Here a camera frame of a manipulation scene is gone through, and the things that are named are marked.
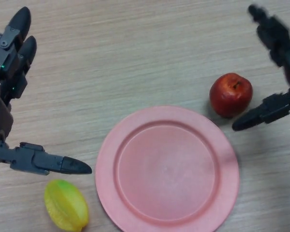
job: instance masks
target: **plate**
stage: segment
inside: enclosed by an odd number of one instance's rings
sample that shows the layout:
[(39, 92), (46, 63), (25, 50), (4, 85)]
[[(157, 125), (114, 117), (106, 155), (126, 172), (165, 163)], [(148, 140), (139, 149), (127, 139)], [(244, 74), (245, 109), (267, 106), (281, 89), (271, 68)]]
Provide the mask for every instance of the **plate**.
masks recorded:
[(232, 211), (239, 168), (224, 133), (176, 106), (118, 123), (96, 163), (99, 199), (124, 232), (213, 232)]

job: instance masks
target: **yellow fruit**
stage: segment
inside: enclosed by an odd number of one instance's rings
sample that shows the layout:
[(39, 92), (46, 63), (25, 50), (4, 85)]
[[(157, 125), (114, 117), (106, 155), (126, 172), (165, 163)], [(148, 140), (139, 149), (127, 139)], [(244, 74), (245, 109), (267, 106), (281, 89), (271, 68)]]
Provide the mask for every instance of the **yellow fruit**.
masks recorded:
[(68, 181), (50, 181), (45, 188), (44, 201), (52, 221), (62, 230), (81, 232), (89, 222), (83, 194)]

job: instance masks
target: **table surface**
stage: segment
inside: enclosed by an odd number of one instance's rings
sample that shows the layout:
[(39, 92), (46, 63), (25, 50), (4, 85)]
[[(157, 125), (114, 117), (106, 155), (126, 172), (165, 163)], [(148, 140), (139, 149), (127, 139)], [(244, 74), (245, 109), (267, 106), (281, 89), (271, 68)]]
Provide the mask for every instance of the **table surface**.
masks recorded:
[[(41, 144), (95, 167), (111, 128), (130, 113), (178, 105), (213, 120), (238, 154), (241, 186), (219, 232), (290, 232), (290, 116), (233, 132), (208, 108), (222, 74), (254, 86), (251, 106), (288, 86), (247, 14), (247, 0), (0, 0), (0, 31), (22, 6), (31, 10), (38, 50), (28, 87), (12, 103), (7, 139)], [(290, 0), (261, 0), (290, 26)], [(90, 208), (85, 231), (119, 231), (103, 211), (93, 175), (39, 176), (0, 165), (0, 232), (59, 231), (43, 202), (46, 183), (75, 183)]]

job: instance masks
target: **red apple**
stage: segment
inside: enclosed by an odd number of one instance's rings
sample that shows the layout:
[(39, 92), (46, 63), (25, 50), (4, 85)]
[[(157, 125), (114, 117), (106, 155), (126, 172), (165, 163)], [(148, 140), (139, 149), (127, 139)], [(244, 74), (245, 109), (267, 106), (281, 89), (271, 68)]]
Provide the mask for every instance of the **red apple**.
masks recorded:
[(236, 73), (227, 73), (214, 82), (209, 99), (218, 115), (231, 118), (245, 111), (252, 93), (252, 85), (247, 79)]

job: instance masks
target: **robotic hand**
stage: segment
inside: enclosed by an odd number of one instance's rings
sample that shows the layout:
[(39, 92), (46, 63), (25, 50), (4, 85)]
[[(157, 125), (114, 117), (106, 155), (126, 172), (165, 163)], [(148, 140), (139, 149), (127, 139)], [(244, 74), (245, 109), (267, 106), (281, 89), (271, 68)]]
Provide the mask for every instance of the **robotic hand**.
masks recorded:
[(27, 7), (20, 9), (3, 34), (0, 33), (0, 163), (8, 163), (17, 171), (48, 175), (91, 174), (92, 169), (77, 159), (51, 155), (42, 146), (21, 143), (9, 149), (5, 143), (13, 124), (10, 101), (19, 99), (27, 86), (26, 74), (35, 57), (37, 44), (28, 37), (31, 14)]
[[(248, 8), (254, 22), (258, 23), (257, 35), (270, 51), (272, 61), (283, 67), (290, 86), (290, 35), (289, 29), (275, 16), (268, 17), (263, 8), (250, 5)], [(242, 131), (261, 123), (271, 123), (290, 114), (290, 88), (285, 94), (273, 94), (263, 99), (262, 104), (239, 117), (232, 125), (234, 131)]]

